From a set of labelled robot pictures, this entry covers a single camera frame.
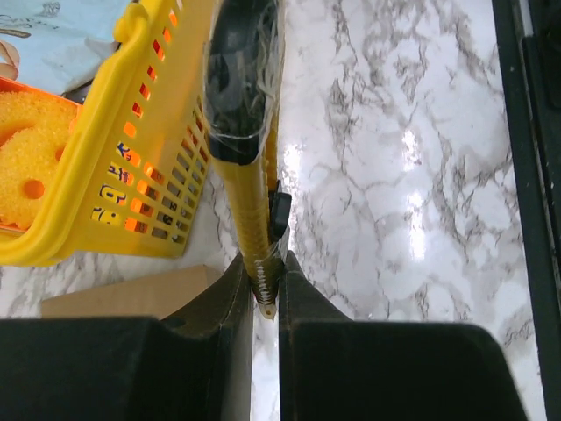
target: yellow sponge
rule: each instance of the yellow sponge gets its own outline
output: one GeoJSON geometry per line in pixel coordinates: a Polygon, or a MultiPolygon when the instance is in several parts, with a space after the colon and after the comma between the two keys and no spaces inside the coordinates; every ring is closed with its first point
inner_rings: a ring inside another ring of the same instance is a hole
{"type": "Polygon", "coordinates": [[[32,224],[75,115],[71,103],[40,93],[0,93],[0,223],[32,224]]]}

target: marble surface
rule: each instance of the marble surface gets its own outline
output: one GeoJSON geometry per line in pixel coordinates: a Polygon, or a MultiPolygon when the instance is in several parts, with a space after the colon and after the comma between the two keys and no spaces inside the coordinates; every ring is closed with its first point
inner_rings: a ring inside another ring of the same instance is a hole
{"type": "MultiPolygon", "coordinates": [[[[530,419],[545,420],[491,1],[287,0],[286,25],[279,165],[304,273],[352,318],[485,327],[530,419]]],[[[169,268],[224,268],[236,237],[213,174],[192,236],[179,260],[79,253],[2,268],[0,316],[169,268]]],[[[277,329],[256,316],[253,420],[279,419],[277,329]]]]}

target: cardboard box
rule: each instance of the cardboard box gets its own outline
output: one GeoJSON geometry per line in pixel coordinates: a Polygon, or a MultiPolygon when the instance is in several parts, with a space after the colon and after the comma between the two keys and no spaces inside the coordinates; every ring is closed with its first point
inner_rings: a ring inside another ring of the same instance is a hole
{"type": "Polygon", "coordinates": [[[206,266],[146,276],[133,281],[48,298],[43,318],[155,316],[166,318],[213,284],[220,273],[206,266]]]}

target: basket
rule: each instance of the basket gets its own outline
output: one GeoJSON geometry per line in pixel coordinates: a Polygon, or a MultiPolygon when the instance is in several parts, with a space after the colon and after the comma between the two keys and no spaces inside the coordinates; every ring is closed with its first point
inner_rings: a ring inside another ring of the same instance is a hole
{"type": "Polygon", "coordinates": [[[0,265],[182,255],[209,166],[200,94],[215,4],[128,6],[32,226],[0,230],[0,265]]]}

